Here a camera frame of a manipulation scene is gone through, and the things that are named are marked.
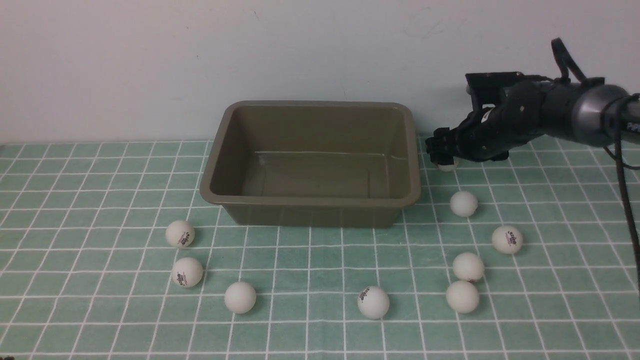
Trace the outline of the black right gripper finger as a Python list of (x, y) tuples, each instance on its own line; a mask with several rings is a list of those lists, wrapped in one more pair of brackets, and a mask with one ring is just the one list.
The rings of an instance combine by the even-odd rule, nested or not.
[(454, 146), (457, 141), (457, 128), (441, 127), (433, 133), (434, 146)]
[(451, 155), (447, 150), (445, 140), (426, 140), (425, 146), (432, 164), (439, 167), (450, 166)]

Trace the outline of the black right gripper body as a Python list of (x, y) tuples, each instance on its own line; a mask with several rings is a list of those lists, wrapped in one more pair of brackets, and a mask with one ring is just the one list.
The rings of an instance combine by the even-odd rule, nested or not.
[(486, 89), (467, 84), (474, 111), (454, 130), (452, 156), (471, 162), (503, 161), (508, 152), (547, 134), (542, 117), (546, 82), (517, 82), (493, 93), (500, 103), (486, 107)]

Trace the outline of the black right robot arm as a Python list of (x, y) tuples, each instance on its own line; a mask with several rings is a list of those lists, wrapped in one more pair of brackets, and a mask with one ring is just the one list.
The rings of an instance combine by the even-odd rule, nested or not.
[(639, 143), (639, 100), (601, 78), (585, 82), (524, 80), (496, 92), (497, 101), (473, 93), (474, 110), (457, 127), (442, 127), (425, 141), (437, 166), (455, 158), (505, 161), (510, 150), (541, 136), (603, 148), (621, 140)]

